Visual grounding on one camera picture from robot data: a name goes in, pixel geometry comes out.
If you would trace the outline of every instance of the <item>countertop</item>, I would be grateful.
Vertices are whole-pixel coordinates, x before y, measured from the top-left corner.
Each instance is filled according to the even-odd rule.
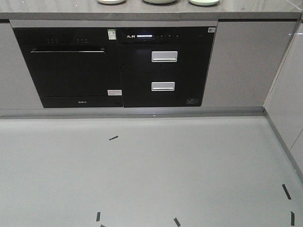
[[[152,5],[126,0],[104,5],[97,0],[0,0],[0,19],[48,20],[218,20],[299,19],[302,11],[288,0],[221,0],[212,7],[188,0]]]

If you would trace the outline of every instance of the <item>gray cabinet door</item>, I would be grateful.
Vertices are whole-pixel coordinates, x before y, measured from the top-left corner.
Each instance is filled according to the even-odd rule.
[[[42,109],[9,23],[0,24],[0,110]]]
[[[296,22],[219,22],[202,107],[262,106]]]

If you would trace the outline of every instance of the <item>built-in dishwasher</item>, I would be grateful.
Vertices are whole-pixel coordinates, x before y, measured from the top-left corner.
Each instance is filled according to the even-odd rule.
[[[124,107],[200,106],[215,27],[117,29]]]
[[[122,107],[116,39],[107,28],[15,28],[44,108]]]

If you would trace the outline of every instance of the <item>black tape mark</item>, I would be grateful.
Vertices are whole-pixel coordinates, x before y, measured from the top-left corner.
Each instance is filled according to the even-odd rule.
[[[290,194],[288,193],[288,190],[287,190],[285,184],[283,184],[282,187],[283,187],[283,189],[284,189],[284,191],[285,191],[285,194],[286,194],[287,198],[288,198],[289,200],[291,200],[292,198],[290,197]]]
[[[98,212],[96,221],[100,221],[100,216],[101,216],[101,212]]]
[[[291,226],[294,226],[294,213],[290,212],[292,214],[292,219],[291,219]]]
[[[175,218],[175,219],[174,219],[174,221],[175,221],[175,223],[176,223],[176,225],[177,225],[178,227],[180,227],[180,226],[181,226],[181,224],[180,224],[180,222],[178,221],[178,219],[177,219],[177,218]]]
[[[117,138],[118,138],[118,136],[115,136],[115,137],[110,138],[110,139],[108,139],[108,140],[114,140],[114,139],[117,139]]]

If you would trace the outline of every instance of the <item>gray floor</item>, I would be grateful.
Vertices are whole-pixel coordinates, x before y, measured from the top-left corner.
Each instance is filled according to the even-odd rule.
[[[2,227],[303,226],[265,117],[0,120],[0,167]]]

